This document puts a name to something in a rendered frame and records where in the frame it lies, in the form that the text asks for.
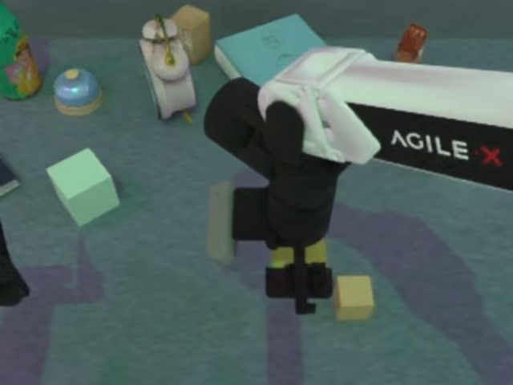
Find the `light green block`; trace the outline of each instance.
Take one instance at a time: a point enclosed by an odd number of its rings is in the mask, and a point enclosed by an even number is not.
[[[89,148],[54,164],[46,172],[78,226],[119,206],[111,174]]]

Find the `tan cube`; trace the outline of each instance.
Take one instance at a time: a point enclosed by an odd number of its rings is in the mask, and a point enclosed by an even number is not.
[[[306,263],[326,263],[328,259],[328,251],[326,248],[326,240],[321,239],[318,243],[306,248]],[[294,263],[294,250],[292,247],[280,247],[271,250],[271,267],[281,268]]]
[[[179,28],[180,41],[189,57],[191,65],[195,66],[205,59],[212,50],[210,32],[210,14],[194,6],[182,6],[171,16],[171,20]]]
[[[338,321],[365,321],[374,312],[374,294],[369,276],[338,276],[333,291]]]

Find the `cartoon figure print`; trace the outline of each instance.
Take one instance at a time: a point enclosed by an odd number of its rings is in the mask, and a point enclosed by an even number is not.
[[[20,95],[34,94],[39,89],[41,80],[26,36],[19,39],[13,59],[14,64],[6,69],[9,81],[16,84]]]

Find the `gray tabletop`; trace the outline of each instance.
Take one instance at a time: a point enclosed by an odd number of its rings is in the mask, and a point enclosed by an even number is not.
[[[347,39],[388,57],[396,40]],[[334,321],[328,302],[297,318],[263,295],[261,245],[229,269],[204,252],[208,188],[261,183],[208,142],[202,116],[225,81],[212,58],[193,71],[192,125],[160,122],[131,39],[33,43],[45,86],[0,101],[2,154],[22,187],[0,200],[10,251],[33,288],[2,310],[0,383],[112,385],[507,385],[513,378],[513,196],[372,162],[340,180],[329,238],[337,274],[368,274],[375,317]],[[428,63],[513,70],[513,43],[431,41]],[[105,104],[60,115],[52,81],[96,74]],[[121,206],[79,229],[45,168],[91,148]]]

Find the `book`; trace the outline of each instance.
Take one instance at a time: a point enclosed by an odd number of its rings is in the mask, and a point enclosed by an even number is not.
[[[279,18],[216,41],[214,56],[230,78],[261,86],[306,51],[326,43],[298,14]]]
[[[0,197],[19,186],[18,178],[0,157]]]

